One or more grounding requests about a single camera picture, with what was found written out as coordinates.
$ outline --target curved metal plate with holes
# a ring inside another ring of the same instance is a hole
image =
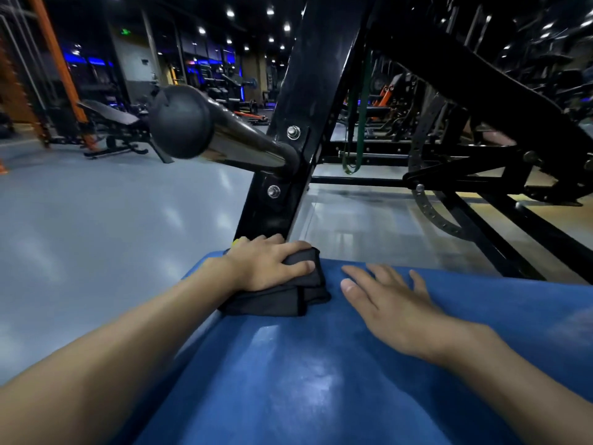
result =
[[[445,98],[440,95],[435,96],[424,115],[420,118],[416,132],[411,139],[410,156],[408,161],[409,171],[416,171],[426,167],[426,164],[422,159],[422,148],[424,147],[426,139],[428,139],[428,134],[432,131],[436,118],[441,113],[445,103]],[[434,209],[424,190],[414,189],[411,193],[424,216],[426,216],[434,226],[458,239],[470,240],[462,227],[449,222],[449,220],[441,216],[441,214]]]

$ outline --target glossy floor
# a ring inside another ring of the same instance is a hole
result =
[[[178,281],[231,243],[251,174],[146,156],[85,160],[75,147],[0,145],[0,383]],[[340,174],[323,165],[317,174]],[[362,176],[395,176],[367,168]],[[488,205],[474,207],[551,281],[582,280]],[[593,202],[530,206],[593,246]],[[434,227],[404,190],[311,185],[294,239],[322,256],[496,275],[478,249]]]

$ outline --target green strap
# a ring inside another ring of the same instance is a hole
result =
[[[365,150],[365,125],[367,124],[367,105],[369,101],[369,91],[371,86],[372,76],[372,59],[371,49],[367,51],[367,57],[364,62],[364,79],[362,81],[362,93],[360,94],[360,106],[358,107],[358,137],[356,142],[356,164],[352,166],[348,163],[350,158],[350,144],[352,143],[353,134],[348,128],[348,139],[346,141],[345,149],[342,153],[342,168],[346,174],[352,175],[356,173],[362,165],[362,154]],[[348,96],[348,118],[352,119],[356,112],[356,102],[358,100],[358,87],[350,90]]]

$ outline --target person's right hand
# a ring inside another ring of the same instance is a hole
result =
[[[426,283],[414,270],[411,291],[403,278],[387,265],[367,264],[375,277],[354,266],[342,270],[352,279],[340,284],[350,304],[358,311],[368,329],[395,350],[443,365],[464,322],[444,314],[435,306]]]

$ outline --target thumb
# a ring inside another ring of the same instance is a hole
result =
[[[352,279],[342,279],[340,283],[345,298],[366,322],[370,320],[373,310],[376,307],[367,296],[367,293],[360,288]]]
[[[313,261],[302,261],[297,262],[293,265],[285,265],[286,276],[290,279],[298,278],[299,276],[305,276],[315,270],[315,262]]]

